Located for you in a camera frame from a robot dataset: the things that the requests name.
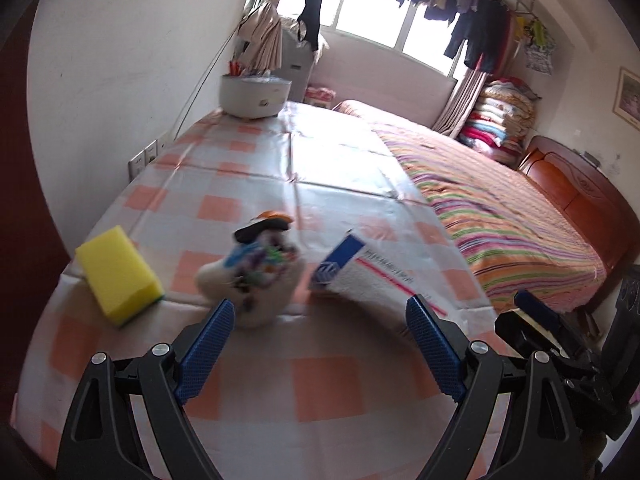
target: rice cooker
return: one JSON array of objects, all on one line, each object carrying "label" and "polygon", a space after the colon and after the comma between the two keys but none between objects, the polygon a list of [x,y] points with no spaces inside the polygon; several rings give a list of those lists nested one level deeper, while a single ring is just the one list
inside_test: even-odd
[{"label": "rice cooker", "polygon": [[276,116],[289,97],[291,81],[275,76],[223,75],[220,106],[235,117],[260,119]]}]

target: striped bedspread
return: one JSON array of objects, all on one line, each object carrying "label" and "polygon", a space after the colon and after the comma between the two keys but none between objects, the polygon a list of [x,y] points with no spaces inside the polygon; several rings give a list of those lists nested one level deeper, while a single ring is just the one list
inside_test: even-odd
[{"label": "striped bedspread", "polygon": [[523,288],[557,312],[585,304],[606,272],[595,250],[522,174],[424,127],[355,101],[436,211],[498,311]]}]

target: cable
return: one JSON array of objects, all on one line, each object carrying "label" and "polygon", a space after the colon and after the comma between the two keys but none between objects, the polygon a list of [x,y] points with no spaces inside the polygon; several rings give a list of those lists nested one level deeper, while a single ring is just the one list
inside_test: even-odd
[{"label": "cable", "polygon": [[[184,116],[182,117],[182,120],[180,121],[180,126],[178,126],[178,129],[174,133],[174,140],[178,138],[178,134],[180,133],[180,129],[182,128],[182,126],[184,124],[184,121],[187,119],[187,116],[189,115],[189,112],[191,111],[191,107],[193,106],[194,102],[196,102],[196,99],[198,98],[198,95],[200,94],[200,90],[202,90],[202,87],[204,86],[204,83],[206,83],[207,79],[209,78],[209,75],[211,74],[211,71],[215,67],[215,65],[218,62],[218,60],[220,59],[220,56],[222,56],[222,53],[225,51],[226,46],[229,44],[229,41],[231,41],[231,39],[233,38],[233,36],[236,34],[236,32],[238,31],[238,29],[241,27],[241,25],[243,23],[244,22],[239,23],[238,26],[233,30],[231,35],[229,35],[229,37],[226,38],[225,43],[222,44],[222,47],[220,47],[220,49],[218,50],[216,55],[213,57],[213,60],[209,64],[209,68],[207,68],[204,78],[200,77],[201,81],[196,85],[196,88],[193,89],[193,92],[191,92],[191,95],[193,95],[194,92],[195,92],[195,95],[193,95],[193,99],[191,99],[191,103],[189,103],[189,107],[187,108],[186,113],[184,114]],[[174,126],[175,126],[175,123],[178,122],[178,119],[180,118],[182,110],[180,110],[180,114],[178,114],[178,117],[176,118],[176,120],[174,122]]]}]

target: plush toy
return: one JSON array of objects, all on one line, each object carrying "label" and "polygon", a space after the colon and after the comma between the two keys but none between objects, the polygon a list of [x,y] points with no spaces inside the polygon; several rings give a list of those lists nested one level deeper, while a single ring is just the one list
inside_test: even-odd
[{"label": "plush toy", "polygon": [[234,233],[231,253],[198,270],[198,289],[213,304],[227,298],[236,326],[252,328],[275,319],[289,304],[305,267],[300,250],[287,240],[293,219],[266,211]]}]

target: window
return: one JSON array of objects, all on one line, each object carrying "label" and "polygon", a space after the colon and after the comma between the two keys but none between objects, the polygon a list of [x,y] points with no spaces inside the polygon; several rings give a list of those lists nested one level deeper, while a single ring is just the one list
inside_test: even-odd
[{"label": "window", "polygon": [[[305,0],[280,0],[278,12],[296,18]],[[460,78],[466,67],[444,56],[455,22],[424,19],[424,6],[396,0],[322,0],[320,23],[375,41],[431,66],[444,75]],[[457,59],[464,59],[464,52]]]}]

